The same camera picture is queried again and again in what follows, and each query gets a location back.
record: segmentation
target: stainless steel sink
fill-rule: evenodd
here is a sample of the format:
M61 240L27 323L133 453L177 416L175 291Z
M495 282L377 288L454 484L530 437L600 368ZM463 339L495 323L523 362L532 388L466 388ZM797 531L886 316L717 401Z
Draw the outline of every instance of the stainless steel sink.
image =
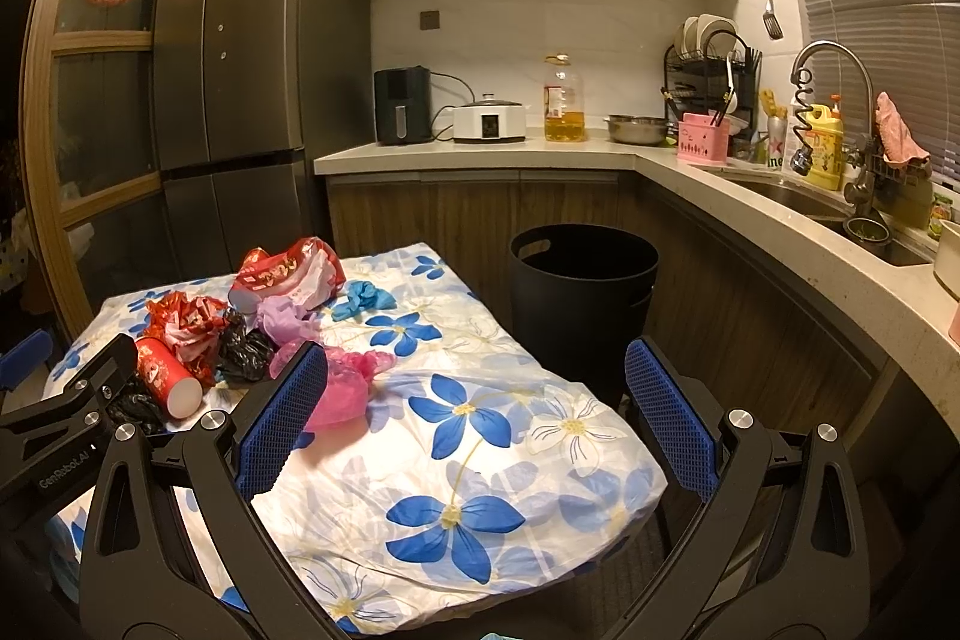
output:
M721 177L728 182L736 183L741 188L753 191L764 196L765 199L776 201L810 220L815 220L823 226L837 232L844 239L850 239L843 230L843 221L851 215L850 209L840 204L824 191L818 191L810 186L771 172L738 172L737 170L713 169L708 170L712 175ZM893 239L885 247L882 261L890 266L918 266L921 263L933 263L933 258L926 255L920 247L910 247L902 239Z

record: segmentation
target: black trash can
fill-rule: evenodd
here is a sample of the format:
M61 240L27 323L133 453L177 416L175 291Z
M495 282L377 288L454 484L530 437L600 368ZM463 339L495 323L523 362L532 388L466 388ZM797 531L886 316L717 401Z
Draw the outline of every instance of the black trash can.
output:
M646 239L608 226L560 223L518 234L510 244L514 336L543 367L616 408L658 261Z

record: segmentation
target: yellow detergent bottle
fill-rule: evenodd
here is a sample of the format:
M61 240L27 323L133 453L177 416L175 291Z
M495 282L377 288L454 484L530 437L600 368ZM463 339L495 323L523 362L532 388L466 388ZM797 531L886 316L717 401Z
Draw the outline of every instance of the yellow detergent bottle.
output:
M822 104L814 104L805 114L812 130L803 138L813 148L813 168L806 179L827 191L839 191L843 179L843 119L839 112Z

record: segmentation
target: faucet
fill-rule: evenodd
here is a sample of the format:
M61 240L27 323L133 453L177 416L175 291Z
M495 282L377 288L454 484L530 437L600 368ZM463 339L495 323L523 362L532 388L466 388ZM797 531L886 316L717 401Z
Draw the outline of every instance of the faucet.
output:
M875 175L874 169L872 168L872 160L874 160L874 155L877 154L877 152L882 151L882 142L880 141L880 134L877 133L877 119L874 114L874 83L870 78L870 73L867 72L867 67L863 65L863 61L857 57L855 52L848 47L844 47L843 44L830 42L828 39L812 42L797 54L797 58L793 62L790 81L797 86L795 98L797 103L800 104L800 109L794 113L797 121L799 121L799 125L793 127L793 132L797 135L802 146L790 159L790 168L794 170L794 172L797 172L798 175L807 175L810 167L813 166L812 148L810 148L808 142L803 138L803 133L800 130L802 127L805 131L809 131L812 128L808 120L803 116L803 113L810 111L812 106L806 102L803 97L813 93L813 88L806 87L813 80L813 74L810 73L810 69L805 68L803 64L815 53L822 52L822 50L825 49L836 50L850 58L851 61L856 64L857 68L860 69L860 74L863 76L863 81L867 86L867 123L869 124L869 134L867 135L866 146L863 150L863 162L856 182L847 183L843 190L844 199L847 199L848 203L854 206L854 213L865 217L865 215L870 215L874 211L874 191L877 186L877 175Z

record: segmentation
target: countertop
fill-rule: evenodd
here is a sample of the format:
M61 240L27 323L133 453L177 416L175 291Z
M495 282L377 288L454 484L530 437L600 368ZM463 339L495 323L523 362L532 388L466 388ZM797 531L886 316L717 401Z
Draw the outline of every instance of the countertop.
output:
M605 131L590 132L584 143L539 136L507 145L364 145L316 159L314 172L637 172L725 223L822 293L904 369L960 438L960 346L947 334L957 303L933 276L932 263L889 266L781 204L678 161L674 149L618 145Z

